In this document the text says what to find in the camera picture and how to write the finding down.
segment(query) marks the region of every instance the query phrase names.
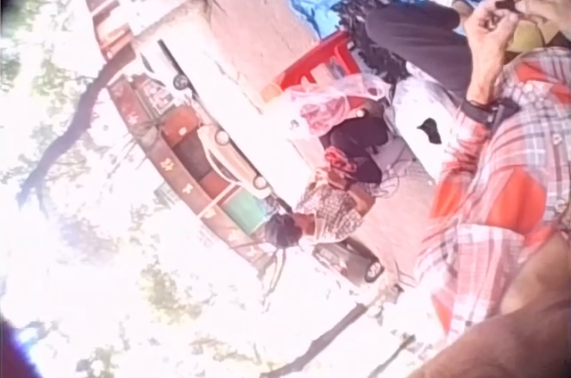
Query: car tire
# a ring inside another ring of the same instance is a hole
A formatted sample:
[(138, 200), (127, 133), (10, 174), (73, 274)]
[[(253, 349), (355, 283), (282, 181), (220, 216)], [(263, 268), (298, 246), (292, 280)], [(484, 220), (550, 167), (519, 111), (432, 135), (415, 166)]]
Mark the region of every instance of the car tire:
[(375, 259), (368, 264), (363, 279), (365, 280), (365, 283), (374, 283), (378, 277), (383, 275), (384, 272), (385, 267), (383, 267), (383, 264), (381, 264), (379, 260)]
[(184, 73), (179, 73), (172, 80), (172, 86), (174, 86), (178, 91), (186, 90), (190, 86), (190, 81)]
[(268, 187), (268, 181), (265, 177), (258, 175), (253, 179), (252, 185), (254, 188), (261, 190)]
[(230, 143), (230, 136), (228, 135), (228, 133), (226, 131), (218, 130), (216, 132), (216, 134), (214, 135), (214, 141), (216, 142), (216, 144), (219, 144), (220, 146), (224, 146), (225, 144)]

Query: red plaid shirt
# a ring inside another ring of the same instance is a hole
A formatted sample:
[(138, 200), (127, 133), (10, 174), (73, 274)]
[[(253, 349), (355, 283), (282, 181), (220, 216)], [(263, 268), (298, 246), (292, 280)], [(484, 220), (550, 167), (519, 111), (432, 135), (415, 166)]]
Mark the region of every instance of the red plaid shirt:
[(514, 273), (557, 229), (571, 191), (571, 52), (518, 57), (496, 84), (521, 111), (492, 139), (459, 112), (417, 261), (450, 342), (493, 314)]

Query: tree trunk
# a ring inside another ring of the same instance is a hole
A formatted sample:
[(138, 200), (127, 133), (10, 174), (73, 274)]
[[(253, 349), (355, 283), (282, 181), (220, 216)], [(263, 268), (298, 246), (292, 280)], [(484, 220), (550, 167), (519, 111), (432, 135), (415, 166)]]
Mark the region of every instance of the tree trunk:
[(190, 0), (181, 4), (173, 11), (167, 13), (160, 20), (151, 25), (137, 37), (130, 45), (123, 47), (101, 69), (97, 78), (87, 87), (80, 96), (77, 109), (71, 122), (63, 132), (46, 149), (36, 167), (30, 172), (21, 185), (17, 202), (21, 206), (29, 198), (34, 189), (44, 182), (50, 168), (66, 153), (91, 126), (91, 115), (101, 90), (107, 87), (125, 67), (135, 60), (138, 50), (152, 40), (156, 40), (164, 29), (179, 26), (181, 22), (203, 20), (204, 14), (209, 10), (208, 0)]
[(117, 76), (119, 72), (135, 59), (135, 53), (130, 46), (122, 48), (111, 60), (109, 60), (97, 78), (87, 87), (86, 91), (79, 97), (71, 122), (63, 134), (57, 137), (46, 149), (34, 169), (21, 185), (17, 201), (21, 206), (29, 198), (32, 190), (41, 186), (50, 168), (55, 162), (66, 153), (91, 126), (91, 114), (97, 102), (97, 97), (101, 90)]
[(417, 341), (417, 337), (415, 335), (411, 335), (409, 337), (407, 337), (403, 342), (401, 342), (401, 345), (399, 345), (399, 348), (396, 349), (394, 351), (394, 353), (387, 359), (385, 360), (382, 364), (380, 364), (379, 366), (377, 366), (373, 372), (371, 372), (368, 375), (368, 378), (377, 378), (378, 376), (380, 376), (387, 367), (389, 367), (389, 365), (405, 350), (409, 347), (410, 344), (413, 344), (414, 342)]
[(362, 317), (375, 302), (383, 299), (386, 293), (387, 289), (383, 289), (379, 295), (376, 296), (369, 304), (356, 304), (355, 307), (331, 329), (323, 333), (316, 340), (313, 340), (310, 346), (307, 348), (307, 351), (305, 351), (305, 353), (299, 356), (296, 360), (273, 371), (264, 372), (260, 374), (260, 378), (279, 378), (289, 374), (301, 372), (303, 368), (305, 368), (305, 366), (307, 366), (310, 361), (319, 355), (319, 353), (326, 349), (331, 344), (331, 342), (337, 338), (337, 336), (339, 336), (345, 329), (347, 329), (350, 325)]

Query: hand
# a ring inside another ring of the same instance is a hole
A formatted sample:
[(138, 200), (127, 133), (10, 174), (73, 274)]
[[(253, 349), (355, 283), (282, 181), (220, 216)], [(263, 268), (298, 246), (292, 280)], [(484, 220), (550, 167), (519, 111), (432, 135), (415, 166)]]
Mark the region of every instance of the hand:
[(505, 0), (480, 3), (465, 24), (473, 66), (467, 99), (482, 105), (493, 100), (493, 85), (503, 69), (505, 53), (519, 21), (514, 12), (497, 9), (499, 1)]
[(313, 182), (316, 186), (326, 185), (327, 181), (327, 173), (329, 172), (328, 167), (318, 167), (315, 169), (315, 174), (313, 175)]
[(331, 186), (337, 189), (344, 189), (347, 185), (347, 179), (345, 179), (345, 176), (334, 168), (327, 172), (327, 181)]
[(516, 9), (535, 22), (553, 22), (571, 40), (571, 0), (514, 0)]

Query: white cloth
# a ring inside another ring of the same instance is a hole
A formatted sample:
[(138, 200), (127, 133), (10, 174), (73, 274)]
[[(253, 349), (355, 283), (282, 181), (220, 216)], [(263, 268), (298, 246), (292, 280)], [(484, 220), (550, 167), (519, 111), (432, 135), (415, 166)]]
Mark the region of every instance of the white cloth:
[[(448, 143), (456, 107), (446, 90), (424, 79), (409, 77), (396, 86), (393, 98), (394, 127), (409, 145), (426, 172), (437, 180)], [(442, 144), (431, 144), (418, 127), (427, 119), (436, 122)]]

